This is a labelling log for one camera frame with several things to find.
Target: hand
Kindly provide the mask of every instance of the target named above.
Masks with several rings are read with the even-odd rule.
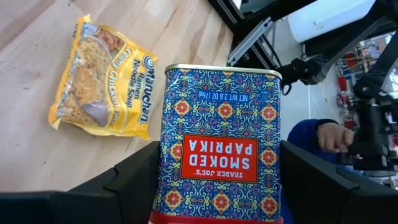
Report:
[[[354,141],[354,132],[336,123],[318,126],[318,143],[326,152],[348,152],[348,146]]]

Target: wooden table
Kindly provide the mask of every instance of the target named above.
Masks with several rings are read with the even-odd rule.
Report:
[[[164,69],[225,65],[232,33],[206,0],[0,0],[0,191],[68,190],[150,141],[92,136],[47,113],[76,19],[91,13],[159,56],[149,133],[160,138]]]

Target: maruchan ramen package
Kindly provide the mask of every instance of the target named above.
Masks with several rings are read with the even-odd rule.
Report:
[[[78,19],[49,122],[95,135],[147,134],[157,57],[111,27]]]
[[[273,70],[171,65],[153,224],[283,223]]]

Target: yellow package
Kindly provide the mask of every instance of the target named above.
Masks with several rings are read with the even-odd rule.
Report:
[[[95,135],[147,134],[157,57],[111,27],[78,19],[49,123],[75,124]]]

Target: blue patterned tin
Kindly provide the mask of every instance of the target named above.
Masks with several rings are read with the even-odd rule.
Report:
[[[282,223],[281,75],[202,65],[165,72],[151,222]]]

